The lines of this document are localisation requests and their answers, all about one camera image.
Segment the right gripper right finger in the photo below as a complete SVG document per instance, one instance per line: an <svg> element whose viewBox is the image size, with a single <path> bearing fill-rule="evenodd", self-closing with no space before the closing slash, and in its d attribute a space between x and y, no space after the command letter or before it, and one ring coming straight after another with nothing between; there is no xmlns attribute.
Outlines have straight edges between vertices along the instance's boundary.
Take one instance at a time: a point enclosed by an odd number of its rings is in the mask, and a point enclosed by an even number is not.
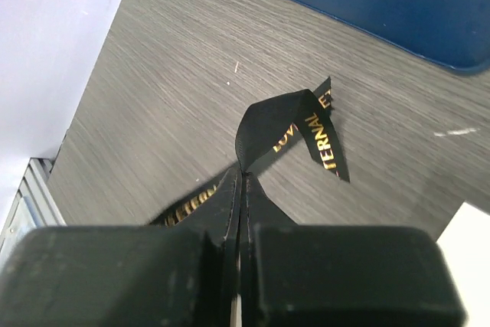
<svg viewBox="0 0 490 327"><path fill-rule="evenodd" d="M299 225L253 175L240 196L245 326L461 326L443 253L415 227Z"/></svg>

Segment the white wrapping paper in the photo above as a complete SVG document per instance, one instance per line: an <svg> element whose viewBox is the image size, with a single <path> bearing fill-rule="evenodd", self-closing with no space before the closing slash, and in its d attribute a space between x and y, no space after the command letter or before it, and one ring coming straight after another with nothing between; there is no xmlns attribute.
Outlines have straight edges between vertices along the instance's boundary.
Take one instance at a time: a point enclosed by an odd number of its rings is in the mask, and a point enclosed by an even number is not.
<svg viewBox="0 0 490 327"><path fill-rule="evenodd" d="M464 325L489 327L489 214L462 203L437 243L465 307Z"/></svg>

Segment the black ribbon gold letters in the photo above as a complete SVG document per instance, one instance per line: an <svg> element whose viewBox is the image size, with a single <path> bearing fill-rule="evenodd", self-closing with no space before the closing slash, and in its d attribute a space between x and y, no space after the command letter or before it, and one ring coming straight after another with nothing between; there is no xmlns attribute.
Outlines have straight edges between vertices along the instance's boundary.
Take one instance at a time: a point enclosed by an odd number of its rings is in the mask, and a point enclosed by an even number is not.
<svg viewBox="0 0 490 327"><path fill-rule="evenodd" d="M235 138L237 160L174 201L149 221L173 227L191 216L233 170L262 174L284 152L304 140L313 162L350 182L344 150L332 123L332 79L315 90L300 90L254 103L244 113Z"/></svg>

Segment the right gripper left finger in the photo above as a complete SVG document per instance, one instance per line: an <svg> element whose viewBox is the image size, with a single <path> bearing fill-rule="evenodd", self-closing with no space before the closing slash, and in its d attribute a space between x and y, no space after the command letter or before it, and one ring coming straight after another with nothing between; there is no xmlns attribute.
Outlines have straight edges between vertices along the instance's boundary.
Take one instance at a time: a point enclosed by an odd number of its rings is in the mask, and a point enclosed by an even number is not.
<svg viewBox="0 0 490 327"><path fill-rule="evenodd" d="M3 326L230 326L237 293L232 168L172 227L42 227L1 273Z"/></svg>

